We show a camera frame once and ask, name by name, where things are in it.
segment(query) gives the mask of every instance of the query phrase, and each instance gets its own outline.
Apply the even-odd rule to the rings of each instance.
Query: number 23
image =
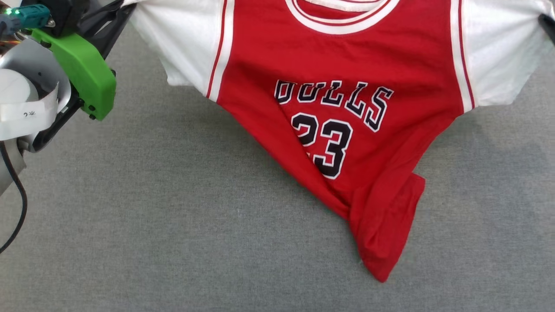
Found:
[[[327,139],[326,155],[331,156],[331,163],[326,161],[325,156],[317,154],[312,156],[312,161],[326,178],[336,179],[341,174],[345,152],[351,142],[351,125],[340,120],[329,119],[322,125],[319,133],[320,126],[317,117],[304,113],[293,116],[291,125],[298,131],[303,126],[308,128],[305,133],[299,135],[301,144],[305,147],[313,145],[318,135]],[[334,134],[339,135],[338,140],[333,140]]]

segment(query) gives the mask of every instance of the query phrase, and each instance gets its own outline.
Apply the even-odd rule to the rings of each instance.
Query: cyan connector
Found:
[[[25,6],[19,8],[8,8],[5,15],[16,24],[14,27],[22,28],[42,28],[48,24],[50,10],[42,5]]]

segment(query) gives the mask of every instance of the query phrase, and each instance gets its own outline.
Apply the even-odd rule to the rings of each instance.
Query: jersey collar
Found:
[[[400,0],[306,0],[312,4],[345,12],[361,12],[348,19],[311,16],[299,6],[299,0],[285,0],[293,16],[304,26],[325,34],[350,34],[363,31],[386,17]]]

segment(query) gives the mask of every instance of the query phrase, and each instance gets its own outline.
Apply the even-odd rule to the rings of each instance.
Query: gray fabric surface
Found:
[[[27,155],[29,213],[0,256],[0,311],[529,311],[555,306],[555,56],[510,107],[460,118],[386,284],[346,223],[235,120],[172,88],[128,27],[107,120]],[[0,241],[20,198],[0,198]]]

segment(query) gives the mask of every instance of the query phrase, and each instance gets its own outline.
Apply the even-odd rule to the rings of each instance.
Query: clothing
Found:
[[[231,113],[345,218],[385,282],[462,114],[511,104],[552,44],[547,0],[143,0],[132,23],[171,85]]]

